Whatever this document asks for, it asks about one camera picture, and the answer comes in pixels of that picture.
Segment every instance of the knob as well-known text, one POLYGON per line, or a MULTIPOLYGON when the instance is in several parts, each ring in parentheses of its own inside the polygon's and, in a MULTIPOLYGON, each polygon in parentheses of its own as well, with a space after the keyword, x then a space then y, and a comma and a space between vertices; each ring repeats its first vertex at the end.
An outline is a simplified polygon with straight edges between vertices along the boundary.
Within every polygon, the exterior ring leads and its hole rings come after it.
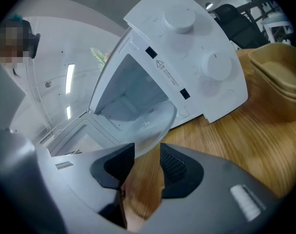
POLYGON ((214 80, 226 79, 230 75, 231 66, 231 59, 224 52, 213 52, 202 59, 203 73, 214 80))
POLYGON ((168 30, 184 34, 192 29, 196 14, 186 5, 174 5, 165 10, 163 21, 168 30))

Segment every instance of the fluorescent light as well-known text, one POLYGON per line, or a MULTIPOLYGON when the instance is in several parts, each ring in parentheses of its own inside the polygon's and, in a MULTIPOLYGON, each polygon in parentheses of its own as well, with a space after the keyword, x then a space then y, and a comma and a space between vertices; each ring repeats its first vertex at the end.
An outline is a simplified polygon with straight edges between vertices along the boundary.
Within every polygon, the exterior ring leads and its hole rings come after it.
POLYGON ((71 118, 70 106, 66 107, 66 112, 67 112, 67 118, 70 119, 71 118))
POLYGON ((211 2, 207 2, 205 4, 206 9, 208 10, 209 8, 211 8, 213 6, 213 4, 211 2))
POLYGON ((66 94, 70 93, 72 74, 74 73, 74 64, 68 65, 67 77, 66 77, 66 94))

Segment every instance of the wood grain surface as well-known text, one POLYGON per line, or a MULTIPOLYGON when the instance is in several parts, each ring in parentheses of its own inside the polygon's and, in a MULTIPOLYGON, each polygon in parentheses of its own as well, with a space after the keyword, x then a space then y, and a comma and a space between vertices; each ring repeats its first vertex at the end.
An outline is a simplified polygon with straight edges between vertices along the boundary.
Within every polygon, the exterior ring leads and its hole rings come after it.
MULTIPOLYGON (((224 157, 238 164, 278 197, 296 182, 296 121, 285 122, 264 98, 248 58, 238 50, 249 94, 245 104, 209 124, 197 117, 169 131, 162 142, 224 157)), ((128 230, 141 228, 161 202, 164 187, 160 146, 135 160, 126 182, 124 209, 128 230)))

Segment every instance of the chair backrest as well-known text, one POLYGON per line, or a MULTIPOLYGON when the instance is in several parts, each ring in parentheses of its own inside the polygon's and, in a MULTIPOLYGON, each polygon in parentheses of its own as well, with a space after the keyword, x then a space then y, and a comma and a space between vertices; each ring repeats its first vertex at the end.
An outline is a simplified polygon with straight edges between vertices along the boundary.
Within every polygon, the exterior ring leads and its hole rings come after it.
POLYGON ((225 32, 228 39, 240 48, 258 48, 269 43, 259 28, 244 15, 238 13, 234 6, 224 4, 210 11, 210 13, 216 16, 215 21, 225 32))

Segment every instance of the dial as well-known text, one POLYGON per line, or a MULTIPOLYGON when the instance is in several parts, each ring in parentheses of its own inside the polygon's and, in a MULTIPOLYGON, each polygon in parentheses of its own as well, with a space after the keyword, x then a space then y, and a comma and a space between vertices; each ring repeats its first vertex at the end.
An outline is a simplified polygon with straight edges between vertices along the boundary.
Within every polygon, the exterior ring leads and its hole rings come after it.
POLYGON ((225 80, 230 75, 231 66, 231 59, 224 52, 212 52, 202 59, 203 73, 214 80, 225 80))
POLYGON ((196 14, 187 5, 174 5, 165 10, 163 21, 169 31, 184 34, 192 29, 196 14))

